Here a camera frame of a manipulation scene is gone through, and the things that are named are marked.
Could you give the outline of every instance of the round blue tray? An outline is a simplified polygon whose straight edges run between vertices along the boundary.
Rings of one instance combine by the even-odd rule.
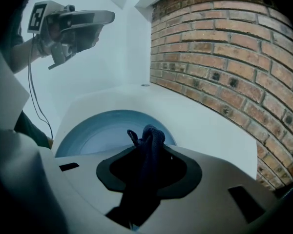
[[[176,145],[166,127],[153,117],[132,110],[114,110],[92,116],[74,127],[61,142],[56,157],[91,154],[130,145],[132,141],[127,129],[141,138],[148,124],[164,132],[166,145]]]

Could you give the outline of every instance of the white table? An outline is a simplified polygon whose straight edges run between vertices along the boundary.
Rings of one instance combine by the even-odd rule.
[[[55,137],[55,154],[61,141],[85,119],[112,110],[134,110],[160,121],[177,146],[218,157],[256,178],[256,141],[211,109],[166,88],[128,85],[82,96],[68,108]]]

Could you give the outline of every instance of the dark green clothing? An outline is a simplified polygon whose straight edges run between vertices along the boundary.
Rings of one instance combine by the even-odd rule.
[[[25,6],[15,10],[13,16],[10,19],[10,25],[8,26],[7,31],[0,42],[0,49],[9,65],[11,61],[12,47],[24,42],[23,38],[21,37],[21,19]],[[38,146],[50,148],[47,136],[30,121],[30,119],[23,111],[21,112],[14,130],[18,133],[22,133],[31,137]]]

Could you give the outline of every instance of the black wire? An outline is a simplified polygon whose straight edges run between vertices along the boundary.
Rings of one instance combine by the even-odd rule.
[[[51,125],[50,125],[48,119],[46,118],[46,116],[44,115],[44,113],[42,112],[42,110],[40,108],[40,105],[38,103],[38,99],[37,99],[37,95],[36,95],[36,91],[35,91],[35,87],[34,87],[34,82],[33,82],[33,76],[32,76],[32,73],[31,73],[31,58],[32,58],[32,52],[33,52],[33,48],[34,48],[34,41],[35,41],[35,36],[33,34],[33,39],[32,39],[32,42],[31,42],[31,48],[30,48],[29,58],[28,58],[28,70],[27,70],[29,92],[30,92],[31,100],[33,102],[34,109],[36,111],[36,114],[37,114],[38,118],[40,120],[42,120],[44,123],[46,123],[49,126],[50,132],[51,132],[51,138],[53,139],[53,132],[52,132]],[[37,112],[37,109],[36,109],[36,106],[35,106],[35,103],[34,103],[34,99],[33,99],[33,95],[32,95],[32,92],[31,92],[30,85],[31,85],[31,87],[33,89],[33,94],[35,96],[35,100],[36,100],[37,106],[39,108],[39,111],[41,112],[41,114],[43,115],[43,117],[45,118],[45,120],[41,119],[40,116],[39,116],[39,114],[38,114],[38,112]]]

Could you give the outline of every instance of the person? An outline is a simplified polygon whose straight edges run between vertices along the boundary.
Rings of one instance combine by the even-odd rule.
[[[6,33],[0,41],[0,49],[2,54],[14,74],[28,66],[29,53],[32,47],[33,49],[30,60],[31,63],[38,58],[51,54],[48,49],[39,48],[37,46],[38,41],[36,41],[34,38],[24,42],[21,36],[22,14],[27,4],[28,0],[25,0],[23,4],[14,11],[10,19],[10,25],[8,26]],[[51,36],[59,36],[60,34],[57,32],[56,27],[54,27],[53,32],[49,33]],[[99,40],[99,33],[100,31],[98,31],[97,36],[94,39],[93,46]],[[44,132],[37,128],[24,113],[24,111],[21,112],[14,130],[17,133],[22,133],[31,137],[38,146],[50,149],[52,148],[53,140],[47,137]]]

